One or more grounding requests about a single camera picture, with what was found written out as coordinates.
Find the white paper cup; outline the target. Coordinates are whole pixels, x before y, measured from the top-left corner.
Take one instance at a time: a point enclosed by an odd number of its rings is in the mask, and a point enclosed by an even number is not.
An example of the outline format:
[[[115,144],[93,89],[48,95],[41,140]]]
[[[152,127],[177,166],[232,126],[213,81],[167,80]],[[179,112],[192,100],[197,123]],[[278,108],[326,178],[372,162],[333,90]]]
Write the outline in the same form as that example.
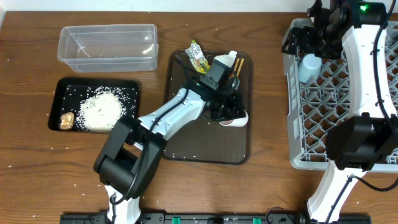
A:
[[[222,126],[229,126],[229,127],[243,127],[247,124],[249,115],[246,110],[244,110],[245,116],[242,118],[227,120],[227,121],[220,121],[220,125]]]

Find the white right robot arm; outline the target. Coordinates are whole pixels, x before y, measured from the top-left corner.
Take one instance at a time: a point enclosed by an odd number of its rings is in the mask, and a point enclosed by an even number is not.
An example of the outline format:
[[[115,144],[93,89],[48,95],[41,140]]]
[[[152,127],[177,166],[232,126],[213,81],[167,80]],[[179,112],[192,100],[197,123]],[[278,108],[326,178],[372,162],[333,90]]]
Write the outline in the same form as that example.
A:
[[[392,172],[397,93],[386,55],[392,9],[381,2],[315,1],[282,41],[289,95],[289,157],[323,177],[295,223],[369,223],[344,217],[350,192],[368,172]]]

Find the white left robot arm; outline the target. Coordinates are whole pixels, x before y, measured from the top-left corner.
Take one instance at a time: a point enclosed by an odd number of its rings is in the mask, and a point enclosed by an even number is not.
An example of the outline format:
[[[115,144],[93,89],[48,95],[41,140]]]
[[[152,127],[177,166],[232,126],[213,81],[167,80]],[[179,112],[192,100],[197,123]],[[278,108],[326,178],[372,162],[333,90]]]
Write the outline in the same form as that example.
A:
[[[154,178],[167,141],[204,111],[213,121],[237,127],[248,121],[238,91],[185,86],[153,113],[137,119],[122,116],[116,122],[93,166],[108,194],[105,223],[138,221],[139,198]]]

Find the light blue cup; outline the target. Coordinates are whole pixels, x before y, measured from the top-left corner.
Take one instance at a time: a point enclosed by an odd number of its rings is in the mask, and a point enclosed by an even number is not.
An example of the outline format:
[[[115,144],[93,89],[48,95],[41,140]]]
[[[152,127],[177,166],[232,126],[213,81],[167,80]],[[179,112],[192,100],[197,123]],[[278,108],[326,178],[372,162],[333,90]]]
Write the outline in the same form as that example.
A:
[[[314,54],[306,54],[298,66],[298,79],[307,83],[313,78],[318,78],[322,67],[322,59]]]

